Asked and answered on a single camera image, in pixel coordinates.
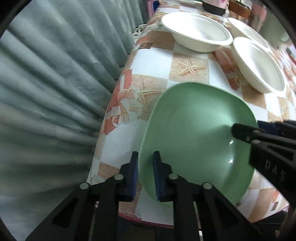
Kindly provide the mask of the green square plate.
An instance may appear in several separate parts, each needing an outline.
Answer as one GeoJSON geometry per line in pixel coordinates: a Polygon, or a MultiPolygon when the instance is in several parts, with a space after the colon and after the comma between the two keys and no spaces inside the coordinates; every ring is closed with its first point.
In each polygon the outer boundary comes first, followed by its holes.
{"type": "Polygon", "coordinates": [[[257,126],[249,106],[216,87],[184,82],[168,88],[157,100],[139,153],[139,179],[156,199],[152,156],[188,182],[213,184],[232,204],[245,195],[254,169],[249,165],[250,145],[235,139],[235,124],[257,126]]]}

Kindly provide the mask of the small white foam plate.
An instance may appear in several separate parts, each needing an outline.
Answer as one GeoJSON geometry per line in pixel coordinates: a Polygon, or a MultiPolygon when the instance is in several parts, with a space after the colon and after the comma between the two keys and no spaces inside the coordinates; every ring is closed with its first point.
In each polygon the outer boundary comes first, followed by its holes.
{"type": "Polygon", "coordinates": [[[230,27],[230,33],[233,35],[233,38],[236,37],[246,37],[249,38],[257,44],[261,45],[266,51],[271,52],[271,48],[269,43],[266,39],[264,39],[258,32],[256,32],[253,28],[248,26],[247,24],[243,23],[240,20],[237,20],[235,18],[227,18],[229,21],[231,27],[230,27]]]}

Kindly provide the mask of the large white foam bowl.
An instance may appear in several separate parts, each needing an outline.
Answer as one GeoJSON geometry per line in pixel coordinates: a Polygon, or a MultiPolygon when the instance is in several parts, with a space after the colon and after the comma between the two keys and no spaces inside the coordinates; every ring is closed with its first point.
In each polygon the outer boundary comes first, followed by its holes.
{"type": "Polygon", "coordinates": [[[161,23],[171,32],[177,43],[193,51],[210,53],[233,42],[226,27],[196,13],[169,13],[162,17],[161,23]]]}

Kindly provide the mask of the patterned plastic tablecloth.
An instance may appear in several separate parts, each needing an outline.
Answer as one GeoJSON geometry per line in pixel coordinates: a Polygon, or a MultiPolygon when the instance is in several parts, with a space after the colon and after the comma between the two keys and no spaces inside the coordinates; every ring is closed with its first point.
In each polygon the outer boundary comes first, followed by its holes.
{"type": "Polygon", "coordinates": [[[113,91],[95,148],[90,180],[97,183],[118,173],[140,143],[159,95],[182,81],[216,86],[247,102],[260,121],[295,119],[295,64],[285,50],[274,56],[285,73],[283,94],[261,94],[243,79],[226,47],[199,54],[178,44],[160,25],[176,12],[203,13],[200,6],[164,1],[137,40],[113,91]]]}

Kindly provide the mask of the pink lidded mug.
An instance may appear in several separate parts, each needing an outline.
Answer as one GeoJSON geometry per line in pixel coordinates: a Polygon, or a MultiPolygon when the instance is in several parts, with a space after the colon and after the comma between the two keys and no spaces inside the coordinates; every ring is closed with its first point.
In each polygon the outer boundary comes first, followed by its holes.
{"type": "Polygon", "coordinates": [[[228,0],[202,0],[202,7],[205,11],[222,16],[226,12],[228,0]]]}

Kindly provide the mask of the grey-green curtain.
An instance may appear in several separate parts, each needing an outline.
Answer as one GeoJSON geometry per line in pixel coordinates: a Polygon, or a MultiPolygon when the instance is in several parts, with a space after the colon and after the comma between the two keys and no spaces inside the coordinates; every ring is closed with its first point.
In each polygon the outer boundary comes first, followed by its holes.
{"type": "Polygon", "coordinates": [[[31,1],[1,37],[1,219],[17,240],[87,179],[145,1],[31,1]]]}

